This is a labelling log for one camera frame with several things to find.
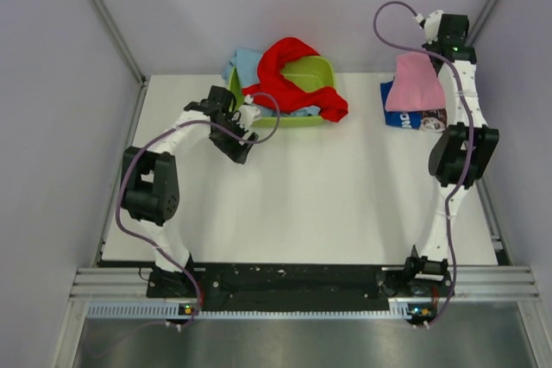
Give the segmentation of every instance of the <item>green plastic bin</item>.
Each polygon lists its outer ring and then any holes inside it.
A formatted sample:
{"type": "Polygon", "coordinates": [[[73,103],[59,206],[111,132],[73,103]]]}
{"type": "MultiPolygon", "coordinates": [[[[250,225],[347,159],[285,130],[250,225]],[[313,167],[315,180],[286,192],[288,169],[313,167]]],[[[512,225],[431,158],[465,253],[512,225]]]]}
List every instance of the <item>green plastic bin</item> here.
{"type": "MultiPolygon", "coordinates": [[[[286,79],[292,81],[296,86],[305,92],[319,90],[324,86],[336,87],[336,77],[334,68],[327,59],[321,56],[305,56],[294,62],[290,62],[281,71],[286,79]]],[[[242,87],[240,79],[234,68],[230,74],[228,85],[229,90],[237,99],[237,108],[243,103],[242,87]]],[[[314,127],[324,122],[319,116],[282,116],[279,120],[279,126],[285,128],[292,127],[314,127]]],[[[253,124],[260,128],[273,128],[276,125],[276,117],[263,117],[253,124]]]]}

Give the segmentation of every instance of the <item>white table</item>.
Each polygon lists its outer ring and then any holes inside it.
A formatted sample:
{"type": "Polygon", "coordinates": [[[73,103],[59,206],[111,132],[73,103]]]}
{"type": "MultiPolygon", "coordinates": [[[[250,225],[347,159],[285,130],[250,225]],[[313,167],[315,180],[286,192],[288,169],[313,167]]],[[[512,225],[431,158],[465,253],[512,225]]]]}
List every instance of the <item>white table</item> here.
{"type": "MultiPolygon", "coordinates": [[[[349,115],[337,124],[282,128],[254,147],[245,165],[209,141],[177,158],[177,213],[196,261],[404,263],[429,213],[434,178],[427,172],[438,134],[387,127],[380,82],[391,74],[338,74],[349,115]]],[[[154,76],[135,135],[141,146],[164,131],[192,100],[223,84],[217,75],[154,76]]],[[[260,129],[260,136],[269,130],[260,129]]],[[[139,228],[126,211],[123,221],[139,228]]],[[[477,190],[454,228],[461,265],[496,265],[477,190]]],[[[154,260],[149,245],[115,222],[104,260],[154,260]]]]}

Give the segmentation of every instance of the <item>pink towel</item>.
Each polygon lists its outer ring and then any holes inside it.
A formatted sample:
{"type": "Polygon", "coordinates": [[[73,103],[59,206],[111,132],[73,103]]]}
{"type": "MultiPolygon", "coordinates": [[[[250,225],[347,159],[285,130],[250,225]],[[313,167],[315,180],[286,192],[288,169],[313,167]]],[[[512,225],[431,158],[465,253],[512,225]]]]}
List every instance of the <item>pink towel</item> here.
{"type": "Polygon", "coordinates": [[[445,108],[445,94],[430,57],[418,52],[399,55],[386,111],[412,112],[442,108],[445,108]]]}

